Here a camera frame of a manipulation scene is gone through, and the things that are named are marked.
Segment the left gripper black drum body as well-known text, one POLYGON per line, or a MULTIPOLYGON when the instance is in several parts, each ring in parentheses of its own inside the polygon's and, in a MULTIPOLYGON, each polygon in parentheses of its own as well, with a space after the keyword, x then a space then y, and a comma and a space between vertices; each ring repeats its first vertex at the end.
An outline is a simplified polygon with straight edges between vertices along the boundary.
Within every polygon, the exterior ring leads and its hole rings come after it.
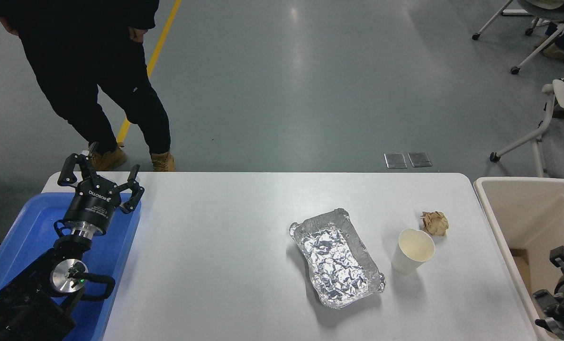
POLYGON ((84 230, 102 236, 108 231, 121 196, 115 193, 117 183, 97 176, 84 179, 76 187, 72 202, 63 217, 63 229, 84 230))

